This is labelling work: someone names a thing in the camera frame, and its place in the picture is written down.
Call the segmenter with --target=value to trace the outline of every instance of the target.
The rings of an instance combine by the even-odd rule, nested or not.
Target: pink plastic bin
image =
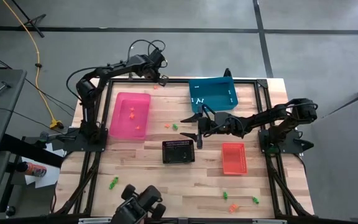
[[[116,139],[144,140],[150,98],[150,95],[145,93],[118,93],[112,113],[109,135]],[[131,113],[135,115],[134,119],[130,118]]]

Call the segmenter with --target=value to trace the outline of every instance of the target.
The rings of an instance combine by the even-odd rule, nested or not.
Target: red plastic tray
[[[246,148],[243,143],[223,143],[223,174],[247,174]]]
[[[116,139],[144,140],[150,99],[151,96],[146,93],[118,93],[109,135]]]

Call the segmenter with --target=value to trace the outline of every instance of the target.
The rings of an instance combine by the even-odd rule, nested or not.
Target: teal bin
[[[232,77],[190,80],[189,88],[194,113],[202,104],[207,104],[215,111],[231,110],[239,104]]]

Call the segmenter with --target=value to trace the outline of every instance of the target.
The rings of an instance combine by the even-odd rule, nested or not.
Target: green toy piece
[[[118,177],[115,177],[114,180],[112,180],[109,189],[111,190],[117,183],[118,183]]]
[[[254,201],[254,203],[255,203],[255,204],[257,204],[257,205],[259,204],[259,201],[258,201],[258,199],[257,199],[257,198],[252,197],[252,200]]]

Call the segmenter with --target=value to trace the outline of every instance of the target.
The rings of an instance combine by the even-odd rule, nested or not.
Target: gray concrete floor
[[[46,13],[42,26],[257,28],[252,0],[17,2],[30,17]],[[265,29],[358,30],[358,0],[260,0],[259,4]],[[18,26],[2,1],[0,25]],[[34,37],[43,64],[40,88],[72,106],[76,100],[65,88],[67,76],[79,68],[125,59],[128,46],[136,39],[165,41],[164,55],[169,65],[162,71],[170,76],[220,77],[229,67],[235,77],[266,77],[258,34],[45,32],[43,39],[36,33]],[[289,99],[311,98],[319,104],[319,116],[325,116],[356,96],[358,35],[267,34],[266,39],[273,75],[284,78]],[[139,44],[134,53],[145,50]],[[35,50],[25,32],[0,31],[0,59],[13,68],[27,70],[27,78],[34,82]],[[50,106],[64,124],[71,123],[71,116],[54,104]],[[16,111],[43,124],[50,122],[40,96],[28,83],[24,85]],[[16,137],[36,136],[41,131],[47,130],[15,114],[7,130]],[[306,161],[306,166],[313,163],[313,160]],[[324,170],[308,169],[308,172],[318,174]],[[318,181],[308,179],[309,183]],[[310,185],[316,214],[325,216],[324,211],[330,208],[313,200],[319,194],[319,184]],[[22,192],[21,197],[11,200],[18,207],[18,217],[48,212],[53,188],[33,188],[30,185],[15,189]],[[335,214],[329,217],[343,218]]]

